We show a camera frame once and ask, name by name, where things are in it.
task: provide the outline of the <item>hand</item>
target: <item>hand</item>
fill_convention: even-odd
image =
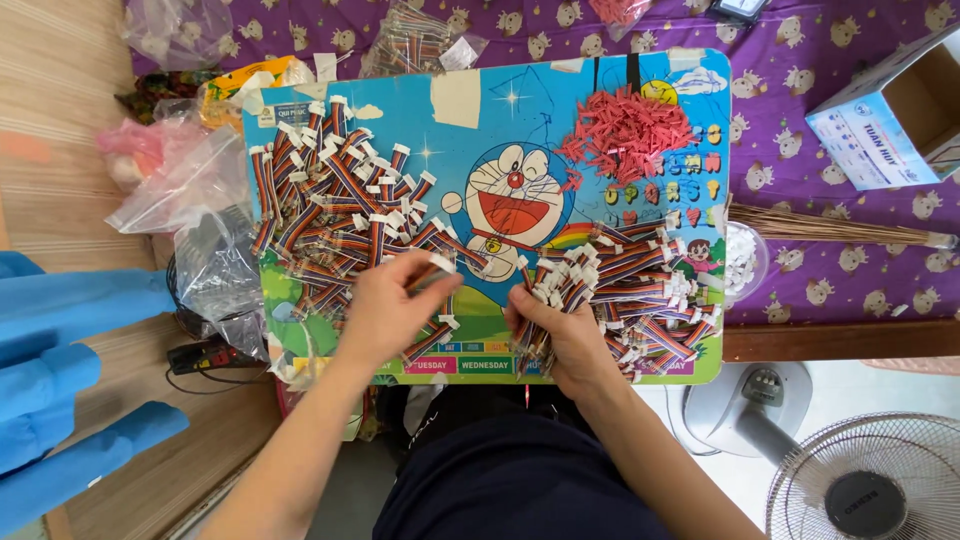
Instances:
[[[373,370],[426,337],[420,329],[464,281],[463,276],[454,274],[408,297],[403,285],[430,264],[429,259],[429,252],[411,250],[360,274],[351,289],[353,299],[337,347],[338,358]]]
[[[550,332],[557,353],[551,375],[574,402],[608,391],[612,384],[626,383],[588,304],[563,313],[531,296],[522,285],[515,285],[504,318],[511,331],[526,318]]]

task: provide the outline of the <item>broom bristles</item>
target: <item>broom bristles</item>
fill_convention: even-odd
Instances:
[[[732,203],[729,217],[776,240],[808,240],[864,244],[906,244],[951,249],[957,237],[905,227],[883,227],[816,215],[760,209]]]

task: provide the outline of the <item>cardboard box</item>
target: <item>cardboard box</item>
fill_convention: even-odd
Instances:
[[[960,24],[918,39],[806,116],[857,189],[937,184],[960,168]]]

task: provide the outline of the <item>purple fabric with cartoon print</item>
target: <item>purple fabric with cartoon print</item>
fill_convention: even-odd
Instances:
[[[713,47],[731,59],[731,192],[745,204],[956,232],[960,179],[923,189],[857,192],[820,148],[804,113],[866,67],[957,22],[949,2],[774,0],[751,31],[704,18],[709,0],[660,0],[614,43],[586,0],[413,0],[424,11],[491,40],[478,67],[617,55],[672,46]],[[365,50],[387,2],[232,0],[237,28],[222,45],[230,70],[267,55]],[[136,73],[154,68],[133,53]],[[354,78],[359,55],[338,66]],[[590,185],[583,189],[604,188]],[[839,322],[950,316],[960,306],[960,259],[922,247],[769,243],[770,274],[728,312],[728,324]]]

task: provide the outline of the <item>doraemon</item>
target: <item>doraemon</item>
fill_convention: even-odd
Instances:
[[[470,267],[467,286],[507,305],[507,291],[523,280],[516,271],[518,258],[526,256],[534,268],[535,250],[560,232],[573,210],[564,170],[563,160],[548,149],[508,142],[477,160],[462,194],[444,195],[441,205],[461,241],[493,263],[486,276]]]

